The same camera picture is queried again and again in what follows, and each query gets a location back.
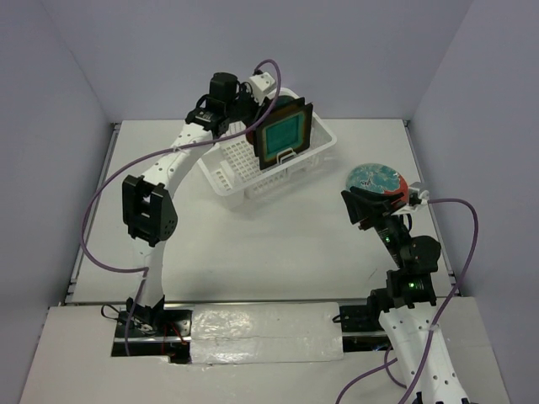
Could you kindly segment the large red teal round plate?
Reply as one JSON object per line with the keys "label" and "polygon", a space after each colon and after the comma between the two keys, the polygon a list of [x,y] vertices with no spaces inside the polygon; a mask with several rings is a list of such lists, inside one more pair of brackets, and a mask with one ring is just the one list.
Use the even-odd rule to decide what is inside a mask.
{"label": "large red teal round plate", "polygon": [[[275,103],[275,107],[272,109],[273,111],[279,111],[280,109],[283,109],[285,106],[288,106],[291,104],[295,99],[292,96],[279,96],[277,98],[277,101]],[[254,145],[255,143],[255,131],[251,130],[246,134],[246,139],[250,145]]]}

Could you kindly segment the teal square black-rimmed plate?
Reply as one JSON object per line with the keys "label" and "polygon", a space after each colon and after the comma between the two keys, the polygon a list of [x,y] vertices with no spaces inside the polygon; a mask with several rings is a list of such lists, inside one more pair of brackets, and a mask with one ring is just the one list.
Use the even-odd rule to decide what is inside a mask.
{"label": "teal square black-rimmed plate", "polygon": [[313,105],[308,103],[287,119],[270,123],[267,118],[255,131],[254,155],[259,169],[265,170],[279,163],[292,152],[304,152],[310,147]]}

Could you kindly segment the small red teal round plate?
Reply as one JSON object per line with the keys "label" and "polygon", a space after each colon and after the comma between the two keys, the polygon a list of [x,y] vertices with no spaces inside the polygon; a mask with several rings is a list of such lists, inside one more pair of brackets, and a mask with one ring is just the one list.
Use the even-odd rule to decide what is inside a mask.
{"label": "small red teal round plate", "polygon": [[395,169],[380,163],[363,163],[353,168],[346,177],[345,189],[353,187],[364,189],[374,194],[397,195],[407,204],[408,183]]}

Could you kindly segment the yellow square black-rimmed plate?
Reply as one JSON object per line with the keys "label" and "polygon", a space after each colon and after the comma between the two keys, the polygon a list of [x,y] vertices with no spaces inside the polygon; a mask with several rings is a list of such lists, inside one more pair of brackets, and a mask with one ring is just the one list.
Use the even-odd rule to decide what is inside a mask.
{"label": "yellow square black-rimmed plate", "polygon": [[274,123],[279,120],[287,119],[288,117],[298,112],[301,108],[303,108],[304,105],[305,105],[304,97],[295,98],[295,100],[291,104],[289,104],[288,106],[285,106],[283,109],[280,109],[279,111],[271,110],[270,114],[267,117],[267,120],[270,123]]}

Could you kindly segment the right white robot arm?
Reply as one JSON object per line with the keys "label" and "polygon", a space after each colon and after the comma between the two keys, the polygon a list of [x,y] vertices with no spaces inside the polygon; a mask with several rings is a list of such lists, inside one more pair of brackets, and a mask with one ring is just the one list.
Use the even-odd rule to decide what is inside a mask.
{"label": "right white robot arm", "polygon": [[369,295],[366,319],[392,345],[406,385],[400,401],[468,403],[438,323],[444,307],[431,275],[438,269],[441,244],[431,236],[410,234],[397,216],[408,203],[402,193],[352,187],[341,196],[350,222],[362,231],[375,230],[397,265],[387,271],[385,287]]}

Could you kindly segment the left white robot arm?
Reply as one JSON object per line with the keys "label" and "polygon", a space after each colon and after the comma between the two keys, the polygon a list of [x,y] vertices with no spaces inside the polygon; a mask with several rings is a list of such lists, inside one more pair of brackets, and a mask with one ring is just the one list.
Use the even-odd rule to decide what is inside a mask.
{"label": "left white robot arm", "polygon": [[127,176],[121,187],[123,221],[132,240],[136,266],[144,268],[141,289],[126,302],[129,323],[146,335],[161,332],[165,324],[162,285],[165,242],[178,225],[173,197],[181,181],[198,160],[229,129],[241,122],[256,122],[268,108],[275,79],[257,70],[239,82],[231,73],[218,72],[185,118],[171,145],[172,151],[160,157],[138,177]]}

